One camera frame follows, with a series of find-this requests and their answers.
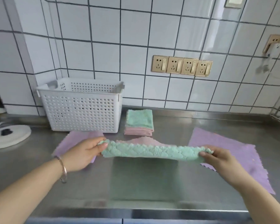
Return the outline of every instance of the kitchen counter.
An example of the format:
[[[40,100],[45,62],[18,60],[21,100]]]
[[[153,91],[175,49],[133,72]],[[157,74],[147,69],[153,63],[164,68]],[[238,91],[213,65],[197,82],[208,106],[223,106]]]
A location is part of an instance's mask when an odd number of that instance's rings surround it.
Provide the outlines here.
[[[255,144],[280,202],[280,123],[269,117],[229,115],[221,120],[199,119],[199,113],[154,112],[153,138],[161,143],[187,145],[194,127]],[[119,132],[110,140],[129,140]],[[0,149],[0,191],[51,159],[66,136],[32,127],[23,142]],[[32,217],[97,217],[149,219],[245,220],[249,218],[240,195],[218,173],[191,162],[169,159],[97,157],[84,170],[69,173],[68,183],[56,182]]]

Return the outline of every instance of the wall switch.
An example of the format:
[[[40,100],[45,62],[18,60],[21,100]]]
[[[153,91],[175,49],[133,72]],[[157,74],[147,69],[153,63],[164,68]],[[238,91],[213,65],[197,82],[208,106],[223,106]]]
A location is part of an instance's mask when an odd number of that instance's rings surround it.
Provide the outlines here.
[[[225,7],[240,9],[243,7],[244,0],[226,0]]]
[[[212,61],[198,61],[198,66],[195,72],[195,76],[204,76],[207,77],[210,74],[210,69],[212,67]]]
[[[182,65],[181,74],[195,75],[198,61],[199,61],[198,59],[185,58],[184,63]]]
[[[263,49],[263,53],[267,53],[271,44],[280,43],[280,35],[270,35],[267,43],[265,44],[265,48]]]
[[[151,65],[151,71],[154,72],[166,72],[168,64],[168,56],[153,56],[153,64]]]
[[[184,62],[183,57],[169,56],[167,73],[180,74],[180,72],[182,71],[183,62]]]

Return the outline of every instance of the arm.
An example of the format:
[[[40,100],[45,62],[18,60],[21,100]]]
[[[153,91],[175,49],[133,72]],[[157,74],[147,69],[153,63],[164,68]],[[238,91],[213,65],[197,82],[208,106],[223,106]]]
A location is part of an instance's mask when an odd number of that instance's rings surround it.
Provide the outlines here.
[[[201,152],[200,156],[241,194],[254,223],[280,224],[280,204],[243,169],[229,150],[211,145],[206,147],[214,153]]]
[[[106,143],[97,145],[102,140],[105,138],[87,139],[67,151],[61,157],[67,171],[86,167],[95,155],[107,147]],[[24,223],[62,173],[59,160],[53,159],[0,192],[0,223]]]

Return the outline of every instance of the purple towel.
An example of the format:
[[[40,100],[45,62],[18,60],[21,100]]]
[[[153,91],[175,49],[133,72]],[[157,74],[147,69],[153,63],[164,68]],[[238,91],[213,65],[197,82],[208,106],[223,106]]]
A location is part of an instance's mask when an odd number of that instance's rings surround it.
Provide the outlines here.
[[[213,145],[229,149],[231,154],[239,161],[243,168],[258,181],[269,193],[276,194],[268,180],[268,171],[263,168],[255,145],[244,144],[229,139],[216,133],[208,132],[200,128],[194,128],[188,146]],[[215,170],[213,166],[202,163],[201,165]]]
[[[89,131],[89,132],[79,132],[79,131],[71,131],[57,146],[57,148],[52,153],[52,156],[61,156],[66,153],[71,147],[75,146],[82,140],[93,137],[102,137],[104,136],[102,132],[99,131]]]

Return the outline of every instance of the green towel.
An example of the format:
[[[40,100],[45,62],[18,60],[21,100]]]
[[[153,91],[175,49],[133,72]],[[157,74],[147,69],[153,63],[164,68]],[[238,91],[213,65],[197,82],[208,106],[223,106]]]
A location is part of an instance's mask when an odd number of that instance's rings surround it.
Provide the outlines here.
[[[198,155],[199,152],[207,152],[212,154],[213,151],[204,147],[188,147],[188,146],[155,146],[155,145],[139,145],[120,143],[110,140],[101,141],[108,143],[108,147],[102,151],[103,157],[146,157],[146,158],[164,158],[183,161],[204,162],[204,159]]]
[[[153,111],[144,110],[128,110],[126,126],[128,127],[145,127],[153,130]]]

